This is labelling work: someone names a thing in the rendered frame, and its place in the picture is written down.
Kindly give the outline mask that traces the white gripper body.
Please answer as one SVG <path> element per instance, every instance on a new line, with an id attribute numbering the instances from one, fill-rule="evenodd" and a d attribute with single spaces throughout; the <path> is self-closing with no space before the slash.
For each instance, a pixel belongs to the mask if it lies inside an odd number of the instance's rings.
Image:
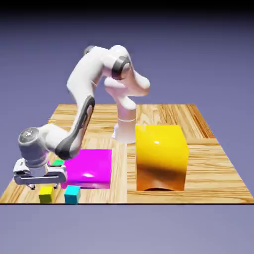
<path id="1" fill-rule="evenodd" d="M 14 173 L 14 180 L 18 185 L 30 184 L 59 184 L 67 181 L 67 171 L 65 165 L 46 165 L 48 172 L 43 176 L 31 176 L 28 173 Z"/>

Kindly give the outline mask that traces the small yellow cube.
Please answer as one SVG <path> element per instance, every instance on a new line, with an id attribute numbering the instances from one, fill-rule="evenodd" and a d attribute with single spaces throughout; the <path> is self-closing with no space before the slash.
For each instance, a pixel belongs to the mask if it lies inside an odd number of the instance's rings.
<path id="1" fill-rule="evenodd" d="M 40 203 L 52 203 L 53 190 L 54 188 L 52 186 L 42 186 L 39 191 Z"/>

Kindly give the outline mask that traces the small cyan cube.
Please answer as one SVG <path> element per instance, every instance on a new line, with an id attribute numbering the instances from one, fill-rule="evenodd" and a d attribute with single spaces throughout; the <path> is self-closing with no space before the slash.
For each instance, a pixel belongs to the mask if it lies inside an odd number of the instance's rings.
<path id="1" fill-rule="evenodd" d="M 64 192 L 65 204 L 78 204 L 81 196 L 80 187 L 67 186 Z"/>

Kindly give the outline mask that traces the large magenta box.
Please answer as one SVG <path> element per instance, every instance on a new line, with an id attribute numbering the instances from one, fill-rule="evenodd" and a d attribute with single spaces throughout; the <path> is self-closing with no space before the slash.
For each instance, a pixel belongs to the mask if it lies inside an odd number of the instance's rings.
<path id="1" fill-rule="evenodd" d="M 61 188 L 79 186 L 83 189 L 109 189 L 111 185 L 112 151 L 110 149 L 82 149 L 64 162 L 67 181 Z"/>

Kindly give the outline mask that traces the large yellow box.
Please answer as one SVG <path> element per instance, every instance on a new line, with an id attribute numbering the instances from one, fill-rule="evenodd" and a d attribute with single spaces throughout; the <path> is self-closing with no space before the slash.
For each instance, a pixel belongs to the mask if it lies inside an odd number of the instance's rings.
<path id="1" fill-rule="evenodd" d="M 185 189 L 189 148 L 179 125 L 136 126 L 136 189 Z"/>

